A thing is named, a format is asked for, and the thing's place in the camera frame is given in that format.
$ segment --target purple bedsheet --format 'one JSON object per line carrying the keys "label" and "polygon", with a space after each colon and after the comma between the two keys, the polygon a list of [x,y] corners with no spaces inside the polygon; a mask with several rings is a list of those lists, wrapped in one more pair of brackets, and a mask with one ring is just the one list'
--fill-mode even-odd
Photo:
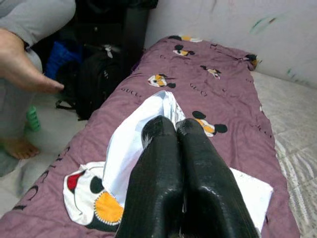
{"label": "purple bedsheet", "polygon": [[262,237],[299,238],[288,206],[286,179],[275,157],[270,122],[260,110],[249,72],[253,66],[246,55],[207,41],[160,40],[16,207],[3,216],[1,237],[113,237],[113,233],[90,230],[70,220],[63,202],[63,179],[80,164],[104,161],[109,139],[122,121],[146,98],[167,90],[174,94],[186,117],[199,117],[201,123],[215,125],[211,126],[215,131],[211,131],[210,139],[228,166],[274,188]]}

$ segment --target tiled floor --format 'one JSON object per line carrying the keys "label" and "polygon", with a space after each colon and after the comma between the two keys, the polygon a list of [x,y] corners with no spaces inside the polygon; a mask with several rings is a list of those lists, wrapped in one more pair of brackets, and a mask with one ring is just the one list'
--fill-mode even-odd
{"label": "tiled floor", "polygon": [[[0,177],[0,217],[19,201],[71,138],[85,127],[86,121],[78,121],[75,112],[55,109],[56,100],[51,95],[37,95],[34,99],[33,105],[42,128],[38,132],[27,131],[26,134],[40,148],[41,154],[21,161],[14,171]],[[9,164],[17,164],[2,149],[0,158]]]}

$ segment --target person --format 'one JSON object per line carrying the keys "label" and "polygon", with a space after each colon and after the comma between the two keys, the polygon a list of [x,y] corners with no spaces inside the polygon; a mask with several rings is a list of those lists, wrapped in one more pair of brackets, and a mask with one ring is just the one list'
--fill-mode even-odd
{"label": "person", "polygon": [[32,46],[62,28],[75,9],[75,0],[0,0],[0,143],[17,159],[40,152],[23,134],[35,93],[64,87],[42,74]]}

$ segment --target black backpack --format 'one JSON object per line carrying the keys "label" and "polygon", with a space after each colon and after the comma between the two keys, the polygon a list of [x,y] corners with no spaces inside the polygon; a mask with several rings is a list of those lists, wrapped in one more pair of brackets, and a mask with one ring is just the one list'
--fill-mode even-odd
{"label": "black backpack", "polygon": [[[119,54],[97,52],[78,68],[69,62],[58,70],[56,79],[65,86],[56,108],[76,110],[80,120],[87,120],[121,82]],[[62,106],[63,101],[70,107]]]}

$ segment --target bed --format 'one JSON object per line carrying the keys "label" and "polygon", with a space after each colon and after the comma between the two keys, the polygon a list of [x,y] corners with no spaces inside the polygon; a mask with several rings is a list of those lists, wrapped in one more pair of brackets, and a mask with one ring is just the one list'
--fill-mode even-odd
{"label": "bed", "polygon": [[[13,210],[2,217],[1,234],[7,238],[25,234],[113,237],[111,229],[89,229],[70,220],[62,196],[64,178],[80,165],[104,161],[111,135],[122,121],[146,98],[167,90],[187,117],[214,128],[208,136],[227,165],[273,187],[262,237],[298,238],[300,233],[304,238],[313,237],[316,90],[258,73],[252,77],[254,61],[252,54],[207,41],[160,40]],[[302,96],[310,100],[302,101]]]}

